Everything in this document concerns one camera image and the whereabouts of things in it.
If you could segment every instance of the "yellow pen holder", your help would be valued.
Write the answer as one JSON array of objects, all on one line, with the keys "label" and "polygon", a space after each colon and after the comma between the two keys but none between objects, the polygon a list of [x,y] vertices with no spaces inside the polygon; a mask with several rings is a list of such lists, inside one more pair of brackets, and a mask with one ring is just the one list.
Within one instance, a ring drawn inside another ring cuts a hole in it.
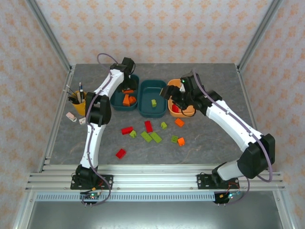
[{"label": "yellow pen holder", "polygon": [[[73,98],[76,98],[77,99],[77,96],[73,93],[73,95],[71,96]],[[83,103],[81,104],[72,104],[75,109],[77,110],[77,112],[81,115],[81,116],[85,116],[86,114],[86,101],[84,101]]]}]

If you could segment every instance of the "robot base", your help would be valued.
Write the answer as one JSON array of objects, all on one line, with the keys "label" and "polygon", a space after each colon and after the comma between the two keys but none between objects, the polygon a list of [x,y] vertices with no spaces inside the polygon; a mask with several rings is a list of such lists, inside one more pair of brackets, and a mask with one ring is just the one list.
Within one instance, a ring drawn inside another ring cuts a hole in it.
[{"label": "robot base", "polygon": [[[113,175],[101,175],[110,185],[112,189]],[[79,165],[72,176],[70,189],[72,190],[88,190],[88,189],[105,189],[109,190],[108,185],[100,179],[91,168],[84,168]]]}]

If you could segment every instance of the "green lego brick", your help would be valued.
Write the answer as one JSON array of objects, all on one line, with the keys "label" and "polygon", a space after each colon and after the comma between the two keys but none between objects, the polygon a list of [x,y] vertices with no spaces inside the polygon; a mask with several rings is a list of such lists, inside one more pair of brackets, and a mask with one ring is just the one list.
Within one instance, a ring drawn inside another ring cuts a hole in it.
[{"label": "green lego brick", "polygon": [[134,130],[130,132],[129,134],[132,138],[135,138],[137,136],[137,132],[135,132]]},{"label": "green lego brick", "polygon": [[152,107],[156,107],[157,106],[157,102],[155,99],[152,99]]},{"label": "green lego brick", "polygon": [[163,130],[165,130],[167,128],[167,124],[165,122],[162,122],[161,127],[162,127]]},{"label": "green lego brick", "polygon": [[141,136],[145,139],[146,142],[150,142],[152,140],[152,137],[150,137],[146,131],[143,131]]},{"label": "green lego brick", "polygon": [[160,136],[156,132],[152,132],[151,137],[153,138],[153,140],[155,140],[156,143],[159,143],[162,141],[162,138],[160,138]]},{"label": "green lego brick", "polygon": [[178,142],[178,136],[173,135],[172,136],[172,142],[177,143]]}]

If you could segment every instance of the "orange lego brick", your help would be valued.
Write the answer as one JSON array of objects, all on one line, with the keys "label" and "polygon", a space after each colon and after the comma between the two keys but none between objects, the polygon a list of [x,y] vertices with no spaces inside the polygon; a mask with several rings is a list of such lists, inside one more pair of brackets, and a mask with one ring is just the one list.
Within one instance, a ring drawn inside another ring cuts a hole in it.
[{"label": "orange lego brick", "polygon": [[122,90],[122,92],[123,92],[124,94],[130,94],[130,93],[133,93],[134,90]]},{"label": "orange lego brick", "polygon": [[135,98],[135,97],[133,97],[133,96],[130,96],[129,97],[129,103],[130,104],[133,104],[133,103],[135,103],[137,101],[137,99]]},{"label": "orange lego brick", "polygon": [[178,139],[178,144],[179,144],[179,146],[183,146],[185,144],[185,141],[184,141],[183,137]]},{"label": "orange lego brick", "polygon": [[184,121],[182,121],[180,118],[177,118],[175,120],[175,123],[177,124],[177,126],[182,127],[184,125]]},{"label": "orange lego brick", "polygon": [[123,100],[123,105],[124,106],[130,106],[130,103],[129,103],[129,95],[125,95],[124,97],[124,100]]}]

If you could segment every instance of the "orange bowl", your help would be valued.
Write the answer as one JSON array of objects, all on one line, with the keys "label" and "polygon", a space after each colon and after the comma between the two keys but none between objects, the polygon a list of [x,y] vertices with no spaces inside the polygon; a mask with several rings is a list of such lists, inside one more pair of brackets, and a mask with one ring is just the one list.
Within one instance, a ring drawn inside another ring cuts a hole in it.
[{"label": "orange bowl", "polygon": [[[180,79],[173,79],[170,80],[167,85],[174,85],[180,88]],[[171,99],[168,100],[168,109],[170,110],[170,114],[173,117],[177,117],[177,118],[188,118],[192,115],[194,115],[195,113],[195,109],[193,106],[188,106],[186,110],[183,111],[184,114],[182,114],[181,110],[179,109],[179,112],[174,112],[172,110],[172,106],[173,106],[173,101]]]}]

